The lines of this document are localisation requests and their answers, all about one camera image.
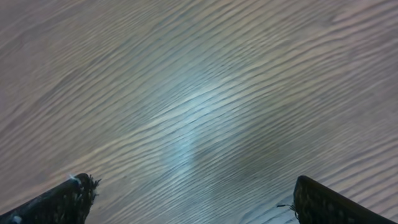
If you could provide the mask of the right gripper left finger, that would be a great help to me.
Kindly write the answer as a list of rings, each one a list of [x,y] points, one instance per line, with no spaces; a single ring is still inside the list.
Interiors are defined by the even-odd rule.
[[[100,180],[81,173],[1,215],[1,224],[85,224]]]

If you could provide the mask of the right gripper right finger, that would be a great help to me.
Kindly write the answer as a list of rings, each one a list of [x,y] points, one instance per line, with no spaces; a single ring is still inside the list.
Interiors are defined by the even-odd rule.
[[[396,224],[305,175],[297,178],[293,196],[300,224]]]

